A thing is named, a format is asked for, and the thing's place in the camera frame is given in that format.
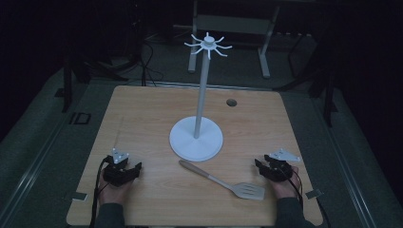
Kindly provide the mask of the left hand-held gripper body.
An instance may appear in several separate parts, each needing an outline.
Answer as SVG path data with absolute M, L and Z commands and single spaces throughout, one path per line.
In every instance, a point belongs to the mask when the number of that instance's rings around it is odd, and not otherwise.
M 110 156 L 113 157 L 114 163 L 107 164 L 105 171 L 104 171 L 104 180 L 119 187 L 129 181 L 134 181 L 135 177 L 135 169 L 134 167 L 127 169 L 126 166 L 128 165 L 129 161 L 129 154 L 119 151 L 116 148 L 111 150 Z

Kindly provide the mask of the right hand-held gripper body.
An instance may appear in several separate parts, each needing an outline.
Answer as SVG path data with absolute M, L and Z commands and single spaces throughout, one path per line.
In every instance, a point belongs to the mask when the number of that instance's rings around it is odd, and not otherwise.
M 293 176 L 293 169 L 290 162 L 299 162 L 300 157 L 281 148 L 268 154 L 276 162 L 265 161 L 262 176 L 270 181 L 287 181 Z

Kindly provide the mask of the wooden handled grey spatula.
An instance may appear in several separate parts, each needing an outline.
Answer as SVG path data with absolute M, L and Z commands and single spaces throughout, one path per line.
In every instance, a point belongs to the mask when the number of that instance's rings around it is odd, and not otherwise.
M 188 162 L 180 160 L 179 164 L 187 170 L 190 170 L 208 180 L 211 180 L 220 186 L 230 190 L 235 196 L 246 199 L 246 200 L 264 200 L 265 197 L 265 189 L 263 187 L 257 186 L 252 183 L 241 182 L 237 184 L 229 184 L 220 180 L 204 170 L 200 169 L 196 165 Z

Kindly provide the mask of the white hook rack stand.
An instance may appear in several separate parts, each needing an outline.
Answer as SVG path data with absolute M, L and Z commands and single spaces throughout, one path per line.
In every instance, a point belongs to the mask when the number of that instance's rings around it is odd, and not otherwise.
M 214 121 L 203 116 L 211 52 L 226 57 L 226 54 L 221 53 L 220 49 L 229 49 L 231 46 L 221 46 L 220 42 L 223 37 L 216 40 L 208 32 L 202 39 L 195 35 L 191 35 L 191 37 L 194 44 L 185 43 L 188 47 L 197 48 L 191 54 L 202 53 L 197 112 L 195 116 L 183 118 L 174 124 L 169 134 L 169 142 L 175 154 L 183 160 L 204 162 L 215 157 L 223 145 L 221 128 Z

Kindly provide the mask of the person's left hand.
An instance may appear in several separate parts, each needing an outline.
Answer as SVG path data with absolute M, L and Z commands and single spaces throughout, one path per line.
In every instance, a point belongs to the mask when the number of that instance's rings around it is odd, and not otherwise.
M 133 182 L 129 181 L 119 187 L 116 187 L 105 181 L 104 177 L 100 177 L 100 191 L 98 195 L 99 203 L 101 205 L 108 203 L 124 205 L 131 191 L 132 184 Z

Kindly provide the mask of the person's right hand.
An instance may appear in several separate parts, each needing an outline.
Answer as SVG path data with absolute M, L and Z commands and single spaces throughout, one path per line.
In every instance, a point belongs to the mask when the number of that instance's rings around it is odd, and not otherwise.
M 298 178 L 298 168 L 293 166 L 293 176 L 289 180 L 285 181 L 271 181 L 274 194 L 278 200 L 285 198 L 298 198 L 299 189 L 301 187 L 301 183 Z

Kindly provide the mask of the black metal stand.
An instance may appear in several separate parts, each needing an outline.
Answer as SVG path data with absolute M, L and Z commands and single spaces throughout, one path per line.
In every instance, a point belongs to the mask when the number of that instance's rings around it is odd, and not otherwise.
M 98 62 L 91 60 L 85 55 L 79 55 L 77 58 L 67 55 L 64 58 L 63 67 L 63 87 L 56 91 L 55 96 L 60 97 L 64 101 L 63 113 L 67 113 L 70 105 L 72 104 L 72 74 L 79 78 L 78 73 L 87 67 L 92 67 L 101 73 L 102 77 L 106 77 L 115 81 L 126 81 L 126 78 L 113 73 L 106 66 L 102 66 Z
M 337 56 L 334 50 L 335 39 L 329 30 L 314 35 L 316 46 L 307 63 L 297 72 L 297 77 L 291 83 L 274 87 L 275 91 L 287 91 L 304 83 L 311 82 L 308 89 L 310 98 L 324 96 L 322 117 L 325 123 L 332 127 L 332 112 L 334 109 L 334 90 L 336 80 Z

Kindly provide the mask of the white metal desk frame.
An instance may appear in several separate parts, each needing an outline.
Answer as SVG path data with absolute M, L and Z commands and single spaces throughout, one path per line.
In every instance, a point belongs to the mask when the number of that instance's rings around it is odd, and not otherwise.
M 193 18 L 191 31 L 192 41 L 189 45 L 191 47 L 191 52 L 189 55 L 187 70 L 190 73 L 194 73 L 196 71 L 196 52 L 199 49 L 199 43 L 202 42 L 202 39 L 196 37 L 199 30 L 232 32 L 238 34 L 254 34 L 264 36 L 264 42 L 260 47 L 258 47 L 258 57 L 262 77 L 266 79 L 270 78 L 271 73 L 268 61 L 266 59 L 266 52 L 274 33 L 274 28 L 278 19 L 280 6 L 274 6 L 273 11 L 271 12 L 270 19 L 260 19 L 251 17 L 200 14 L 199 5 L 201 2 L 202 0 L 193 0 Z

